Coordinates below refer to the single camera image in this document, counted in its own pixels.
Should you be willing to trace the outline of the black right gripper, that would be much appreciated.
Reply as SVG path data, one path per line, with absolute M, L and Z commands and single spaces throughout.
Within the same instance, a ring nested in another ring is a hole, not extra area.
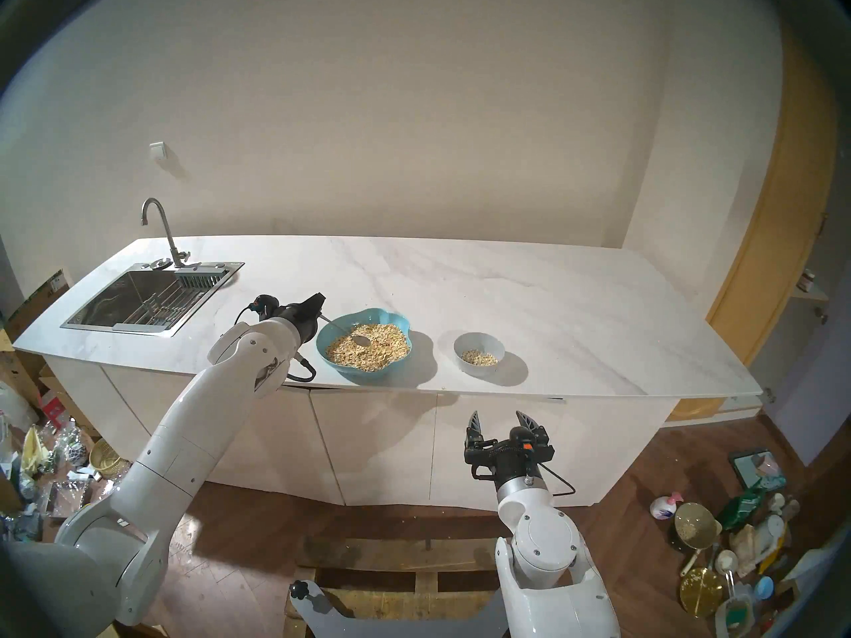
M 503 441 L 485 440 L 474 411 L 465 432 L 464 459 L 475 480 L 541 478 L 539 465 L 552 461 L 555 449 L 549 436 L 534 419 L 516 411 L 521 427 L 512 428 Z

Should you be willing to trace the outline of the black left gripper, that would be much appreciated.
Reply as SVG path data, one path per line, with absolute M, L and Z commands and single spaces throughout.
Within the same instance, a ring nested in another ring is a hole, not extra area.
M 276 297 L 261 294 L 253 302 L 253 312 L 261 321 L 278 317 L 290 322 L 299 332 L 301 343 L 305 344 L 316 336 L 318 321 L 327 322 L 322 314 L 325 300 L 324 294 L 315 293 L 302 302 L 281 304 Z

